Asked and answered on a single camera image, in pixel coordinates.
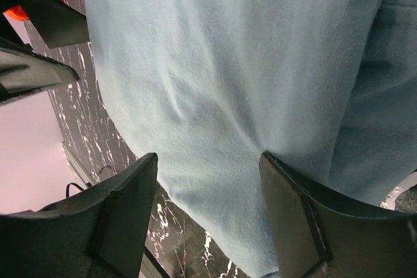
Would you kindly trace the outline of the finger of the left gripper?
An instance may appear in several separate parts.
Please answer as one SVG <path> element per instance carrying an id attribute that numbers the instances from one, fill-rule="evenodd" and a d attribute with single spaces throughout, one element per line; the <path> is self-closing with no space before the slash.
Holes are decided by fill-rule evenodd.
<path id="1" fill-rule="evenodd" d="M 14 102 L 79 79 L 70 66 L 1 38 L 1 101 Z"/>
<path id="2" fill-rule="evenodd" d="M 85 15 L 60 0 L 32 0 L 25 11 L 51 49 L 90 41 Z"/>

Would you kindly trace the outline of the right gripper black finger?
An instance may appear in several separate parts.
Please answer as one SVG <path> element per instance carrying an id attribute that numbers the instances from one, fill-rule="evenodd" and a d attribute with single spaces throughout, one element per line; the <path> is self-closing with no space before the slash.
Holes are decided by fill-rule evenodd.
<path id="1" fill-rule="evenodd" d="M 259 160 L 280 277 L 415 277 L 416 214 L 354 200 Z"/>

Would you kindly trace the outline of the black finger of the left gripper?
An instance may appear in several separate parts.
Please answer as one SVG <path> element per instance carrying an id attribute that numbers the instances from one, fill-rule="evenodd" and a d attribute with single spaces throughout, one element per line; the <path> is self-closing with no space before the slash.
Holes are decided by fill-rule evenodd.
<path id="1" fill-rule="evenodd" d="M 1 216 L 2 277 L 138 277 L 158 156 L 34 212 Z"/>

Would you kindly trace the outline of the grey-blue t shirt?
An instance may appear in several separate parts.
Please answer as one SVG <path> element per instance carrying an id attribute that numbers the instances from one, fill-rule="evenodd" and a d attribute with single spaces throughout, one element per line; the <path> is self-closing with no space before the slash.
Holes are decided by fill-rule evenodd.
<path id="1" fill-rule="evenodd" d="M 250 277 L 279 266 L 259 158 L 380 204 L 416 169 L 416 0 L 85 0 L 131 151 Z"/>

